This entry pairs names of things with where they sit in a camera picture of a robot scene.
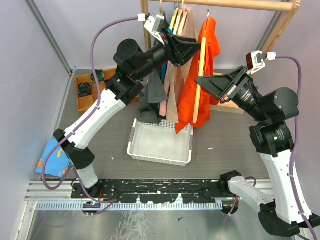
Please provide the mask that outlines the orange t shirt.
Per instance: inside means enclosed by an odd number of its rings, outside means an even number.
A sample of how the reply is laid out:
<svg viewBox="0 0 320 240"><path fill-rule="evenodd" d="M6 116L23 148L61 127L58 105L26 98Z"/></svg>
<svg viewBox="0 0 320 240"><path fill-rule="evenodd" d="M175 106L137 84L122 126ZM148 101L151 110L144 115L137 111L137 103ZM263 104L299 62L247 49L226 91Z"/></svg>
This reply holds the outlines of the orange t shirt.
<svg viewBox="0 0 320 240"><path fill-rule="evenodd" d="M204 60L204 76L214 75L214 60L221 50L215 33L216 20L208 17L201 27L198 43L202 42L202 38L206 38L205 60ZM177 105L178 122L175 124L175 132L178 134L188 124L195 128L202 128L209 120L211 120L210 106L217 105L219 102L211 97L205 90L201 90L198 118L197 122L193 122L193 114L196 100L197 84L195 82L199 73L200 53L197 52L191 62L189 74L183 87L180 99Z"/></svg>

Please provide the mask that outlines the wooden hanger with metal hook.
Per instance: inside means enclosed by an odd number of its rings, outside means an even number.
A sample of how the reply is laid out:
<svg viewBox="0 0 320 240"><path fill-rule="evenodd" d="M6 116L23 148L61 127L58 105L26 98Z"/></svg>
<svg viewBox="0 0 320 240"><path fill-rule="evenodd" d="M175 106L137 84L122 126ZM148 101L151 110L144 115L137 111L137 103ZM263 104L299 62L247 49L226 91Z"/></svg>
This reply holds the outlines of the wooden hanger with metal hook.
<svg viewBox="0 0 320 240"><path fill-rule="evenodd" d="M205 28L204 28L204 34L207 33L209 16L210 16L210 9L208 8L207 9L206 24L205 24ZM203 77L204 76L205 59L206 59L205 58L205 56L206 56L206 45L207 45L207 39L206 39L206 36L204 36L201 39L201 49L200 49L198 77ZM199 84L196 84L196 95L195 95L194 111L193 111L193 119L192 119L192 122L194 124L198 121L200 98L201 98L201 86Z"/></svg>

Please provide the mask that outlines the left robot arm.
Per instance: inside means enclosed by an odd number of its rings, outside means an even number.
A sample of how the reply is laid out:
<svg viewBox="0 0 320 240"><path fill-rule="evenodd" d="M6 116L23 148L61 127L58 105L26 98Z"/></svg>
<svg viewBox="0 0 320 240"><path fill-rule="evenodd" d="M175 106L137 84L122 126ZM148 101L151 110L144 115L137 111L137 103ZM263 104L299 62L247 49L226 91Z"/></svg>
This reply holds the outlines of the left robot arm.
<svg viewBox="0 0 320 240"><path fill-rule="evenodd" d="M106 88L97 101L72 126L57 129L53 134L74 165L83 184L82 192L88 198L95 198L100 193L93 166L95 156L88 148L92 138L143 90L141 82L144 78L167 62L175 67L185 65L200 48L196 39L173 35L167 30L147 52L131 38L118 45L113 57L117 63L116 73L105 81Z"/></svg>

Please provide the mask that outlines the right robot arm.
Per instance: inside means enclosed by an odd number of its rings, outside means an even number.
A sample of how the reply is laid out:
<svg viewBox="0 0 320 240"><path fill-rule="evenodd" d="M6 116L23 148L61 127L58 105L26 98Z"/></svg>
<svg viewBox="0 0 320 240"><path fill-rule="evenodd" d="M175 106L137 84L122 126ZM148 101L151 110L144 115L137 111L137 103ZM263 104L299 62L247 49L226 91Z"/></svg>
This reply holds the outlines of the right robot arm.
<svg viewBox="0 0 320 240"><path fill-rule="evenodd" d="M286 120L299 115L297 94L281 87L261 95L244 66L228 74L199 76L195 81L214 99L234 102L256 121L249 128L250 139L267 169L273 189L273 195L267 195L234 170L220 176L220 193L242 198L257 212L260 224L272 236L290 238L298 235L301 228L318 227L318 215L306 204L299 209L297 199L304 199L299 183L291 183L296 171L290 163L295 144Z"/></svg>

